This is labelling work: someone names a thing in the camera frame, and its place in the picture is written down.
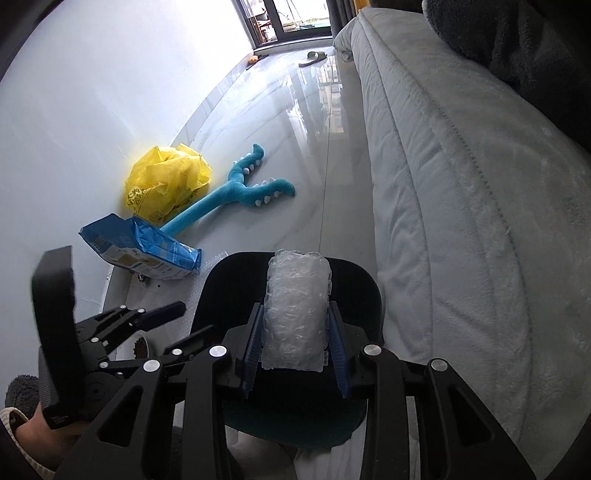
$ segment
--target blue gripper pad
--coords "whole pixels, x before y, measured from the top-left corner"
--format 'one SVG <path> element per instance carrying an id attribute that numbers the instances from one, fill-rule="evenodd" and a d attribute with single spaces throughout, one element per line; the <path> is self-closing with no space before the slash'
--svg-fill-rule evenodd
<path id="1" fill-rule="evenodd" d="M 251 337 L 248 339 L 246 352 L 244 353 L 244 371 L 242 374 L 242 391 L 245 398 L 251 392 L 255 384 L 256 369 L 261 358 L 262 349 L 262 324 L 265 315 L 265 307 L 260 306 L 256 313 L 255 324 L 252 327 Z"/>
<path id="2" fill-rule="evenodd" d="M 329 352 L 335 369 L 336 384 L 343 394 L 343 398 L 348 398 L 351 394 L 349 358 L 332 307 L 329 306 L 326 316 L 329 324 Z"/>

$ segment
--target gray slipper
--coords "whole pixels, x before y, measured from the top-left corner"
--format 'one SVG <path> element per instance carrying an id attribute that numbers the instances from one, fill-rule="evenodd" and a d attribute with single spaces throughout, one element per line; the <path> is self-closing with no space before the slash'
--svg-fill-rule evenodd
<path id="1" fill-rule="evenodd" d="M 309 51 L 308 52 L 308 59 L 306 61 L 301 61 L 299 63 L 300 67 L 307 67 L 308 65 L 312 65 L 317 61 L 324 60 L 326 58 L 326 53 L 323 51 Z"/>

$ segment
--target small yellow object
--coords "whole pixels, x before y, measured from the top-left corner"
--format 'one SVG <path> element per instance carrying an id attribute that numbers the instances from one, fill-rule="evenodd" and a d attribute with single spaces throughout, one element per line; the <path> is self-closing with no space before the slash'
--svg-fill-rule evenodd
<path id="1" fill-rule="evenodd" d="M 140 158 L 125 181 L 125 203 L 154 225 L 191 202 L 207 185 L 212 169 L 200 153 L 187 145 L 154 147 Z"/>

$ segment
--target white bed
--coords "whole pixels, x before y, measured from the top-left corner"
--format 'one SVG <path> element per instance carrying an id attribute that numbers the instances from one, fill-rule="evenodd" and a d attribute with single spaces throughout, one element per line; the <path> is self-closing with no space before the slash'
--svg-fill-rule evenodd
<path id="1" fill-rule="evenodd" d="M 589 155 L 420 14 L 364 8 L 335 47 L 361 78 L 385 344 L 446 358 L 545 478 L 591 411 Z"/>

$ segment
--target bubble wrap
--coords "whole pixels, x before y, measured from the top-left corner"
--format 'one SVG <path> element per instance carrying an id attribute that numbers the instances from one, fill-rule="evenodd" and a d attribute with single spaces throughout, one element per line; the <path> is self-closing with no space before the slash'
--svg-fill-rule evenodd
<path id="1" fill-rule="evenodd" d="M 328 364 L 330 265 L 318 253 L 279 250 L 269 262 L 261 364 L 322 372 Z"/>

